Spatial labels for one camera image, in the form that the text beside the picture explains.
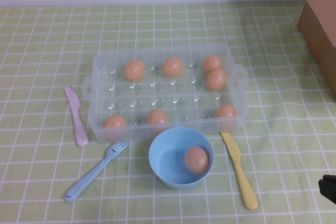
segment fork handle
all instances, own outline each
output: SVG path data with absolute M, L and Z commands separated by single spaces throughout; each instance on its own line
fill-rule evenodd
M 64 199 L 66 201 L 75 200 L 109 162 L 109 159 L 103 159 L 94 169 L 81 178 L 65 193 Z

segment black object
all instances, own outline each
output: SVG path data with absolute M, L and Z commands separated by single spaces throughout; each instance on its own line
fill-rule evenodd
M 336 204 L 336 175 L 324 175 L 319 180 L 320 194 Z

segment clear plastic egg tray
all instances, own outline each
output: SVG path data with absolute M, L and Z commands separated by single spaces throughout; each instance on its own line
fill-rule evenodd
M 205 84 L 203 60 L 210 54 L 221 57 L 227 73 L 227 83 L 219 91 L 211 91 Z M 180 57 L 184 64 L 182 74 L 176 78 L 162 72 L 163 63 L 170 57 Z M 144 75 L 137 81 L 123 76 L 125 65 L 133 59 L 145 65 Z M 205 44 L 99 53 L 93 61 L 92 77 L 85 78 L 81 89 L 83 97 L 90 101 L 89 126 L 99 141 L 143 141 L 172 127 L 189 127 L 204 134 L 241 127 L 248 110 L 243 93 L 247 79 L 247 71 L 234 64 L 224 44 Z M 215 118 L 218 108 L 227 103 L 236 107 L 237 116 Z M 147 124 L 151 109 L 163 110 L 170 122 Z M 122 115 L 127 125 L 102 128 L 103 122 L 115 114 Z

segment egg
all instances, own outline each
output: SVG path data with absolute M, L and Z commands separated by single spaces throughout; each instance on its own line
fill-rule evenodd
M 162 110 L 153 109 L 147 115 L 147 123 L 168 123 L 169 119 Z
M 147 115 L 147 123 L 148 124 L 155 124 L 155 123 L 169 123 L 169 119 L 162 110 L 153 109 Z M 160 133 L 167 130 L 166 127 L 151 127 L 150 128 L 153 136 L 157 136 Z
M 230 116 L 237 116 L 237 110 L 232 104 L 221 106 L 215 115 L 216 118 L 227 118 Z
M 189 148 L 184 156 L 188 169 L 194 173 L 205 173 L 209 168 L 209 159 L 205 151 L 200 147 Z
M 206 86 L 210 90 L 220 90 L 226 84 L 226 72 L 223 69 L 211 71 L 206 77 Z
M 103 128 L 114 128 L 113 131 L 104 131 L 106 141 L 118 141 L 123 136 L 123 127 L 126 126 L 126 120 L 121 115 L 113 115 L 107 118 L 102 127 Z
M 216 118 L 231 118 L 237 116 L 237 110 L 232 104 L 225 104 L 221 106 L 217 112 L 215 117 Z M 236 118 L 227 119 L 227 120 L 220 120 L 217 122 L 219 125 L 219 130 L 221 132 L 228 132 L 231 131 L 236 125 Z
M 121 115 L 112 115 L 107 118 L 102 127 L 103 128 L 113 128 L 113 127 L 124 127 L 126 125 L 126 120 Z
M 167 77 L 175 77 L 181 74 L 183 70 L 183 61 L 178 57 L 172 57 L 163 64 L 163 73 Z
M 222 60 L 217 55 L 209 55 L 203 61 L 203 68 L 206 72 L 211 72 L 222 68 Z
M 132 60 L 124 68 L 124 76 L 128 80 L 134 81 L 140 79 L 144 71 L 145 66 L 141 60 Z

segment table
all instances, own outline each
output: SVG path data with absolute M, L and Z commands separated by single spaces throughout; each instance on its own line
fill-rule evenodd
M 334 223 L 318 180 L 336 173 L 336 105 L 296 24 L 301 2 L 0 9 L 1 223 Z M 233 132 L 259 200 L 247 210 L 219 134 L 211 174 L 176 191 L 132 143 L 75 201 L 65 191 L 107 144 L 75 144 L 64 86 L 81 97 L 99 50 L 225 42 L 249 72 Z M 89 103 L 81 100 L 87 124 Z

